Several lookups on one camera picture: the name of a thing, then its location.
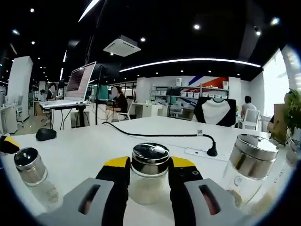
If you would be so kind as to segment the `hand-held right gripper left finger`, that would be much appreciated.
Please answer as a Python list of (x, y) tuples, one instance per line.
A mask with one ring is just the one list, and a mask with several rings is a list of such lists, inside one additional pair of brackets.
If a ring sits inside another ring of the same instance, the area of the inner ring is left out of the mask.
[(95, 178), (68, 192), (61, 207), (37, 216), (41, 226), (121, 226), (128, 201), (130, 158), (107, 161)]

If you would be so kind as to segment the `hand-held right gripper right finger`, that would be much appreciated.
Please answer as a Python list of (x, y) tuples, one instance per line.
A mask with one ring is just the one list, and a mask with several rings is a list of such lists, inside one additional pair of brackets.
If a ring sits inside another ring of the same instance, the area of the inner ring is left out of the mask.
[(240, 210), (233, 195), (204, 179), (187, 159), (169, 158), (168, 183), (177, 226), (254, 226), (260, 221)]

